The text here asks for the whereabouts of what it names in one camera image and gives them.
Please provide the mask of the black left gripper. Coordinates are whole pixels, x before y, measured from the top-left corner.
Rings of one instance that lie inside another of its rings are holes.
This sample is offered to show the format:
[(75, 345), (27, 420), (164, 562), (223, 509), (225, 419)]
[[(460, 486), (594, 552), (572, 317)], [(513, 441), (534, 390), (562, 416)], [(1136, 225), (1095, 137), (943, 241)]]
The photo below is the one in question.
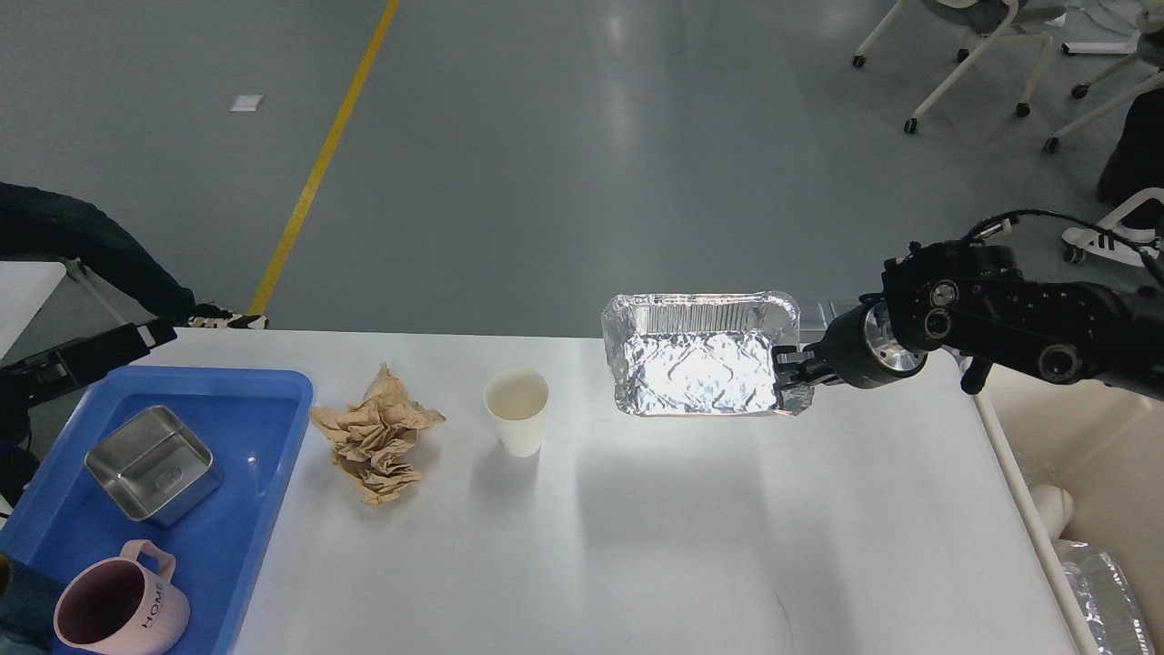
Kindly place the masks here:
[(176, 339), (177, 328), (165, 319), (125, 323), (90, 339), (74, 339), (33, 354), (26, 364), (3, 368), (1, 444), (21, 443), (30, 430), (29, 410), (45, 401), (45, 394), (86, 387)]

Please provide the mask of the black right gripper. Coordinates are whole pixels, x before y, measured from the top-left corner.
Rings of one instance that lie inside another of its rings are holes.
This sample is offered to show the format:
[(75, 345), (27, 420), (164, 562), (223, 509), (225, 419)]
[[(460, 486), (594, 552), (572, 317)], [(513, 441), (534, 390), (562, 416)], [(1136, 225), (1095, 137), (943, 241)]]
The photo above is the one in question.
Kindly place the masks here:
[(894, 335), (885, 301), (865, 302), (837, 316), (818, 344), (778, 346), (771, 353), (778, 389), (840, 383), (880, 389), (916, 376), (928, 361), (927, 353), (907, 348)]

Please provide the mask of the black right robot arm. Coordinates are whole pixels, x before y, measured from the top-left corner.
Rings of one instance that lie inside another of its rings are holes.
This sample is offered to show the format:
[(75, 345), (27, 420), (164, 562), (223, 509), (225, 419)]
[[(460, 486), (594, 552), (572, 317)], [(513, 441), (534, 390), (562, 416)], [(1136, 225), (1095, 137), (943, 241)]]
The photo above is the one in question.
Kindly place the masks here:
[(971, 359), (960, 385), (980, 393), (1002, 366), (1053, 385), (1084, 378), (1161, 399), (1161, 285), (1133, 293), (1092, 282), (1025, 279), (1013, 250), (987, 240), (1023, 211), (883, 265), (882, 289), (836, 316), (816, 343), (774, 347), (778, 389), (878, 389), (918, 373), (942, 348)]

